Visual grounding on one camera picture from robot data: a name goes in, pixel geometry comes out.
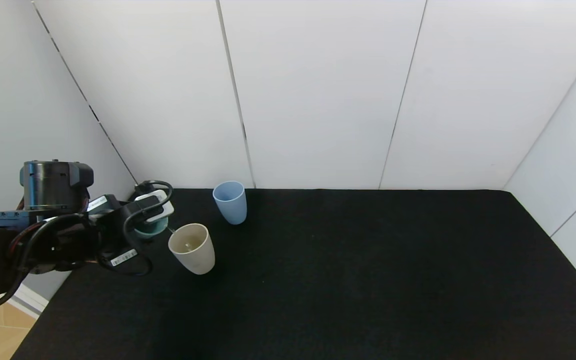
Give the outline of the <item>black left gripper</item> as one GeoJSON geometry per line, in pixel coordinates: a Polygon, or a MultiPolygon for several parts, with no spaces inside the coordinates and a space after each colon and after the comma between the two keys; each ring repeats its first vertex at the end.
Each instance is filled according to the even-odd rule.
{"type": "Polygon", "coordinates": [[[149,275],[151,273],[151,258],[134,248],[120,250],[119,252],[105,251],[102,247],[96,249],[96,262],[106,271],[119,275],[149,275]],[[122,271],[117,267],[128,260],[140,258],[144,262],[144,269],[139,271],[122,271]]]}

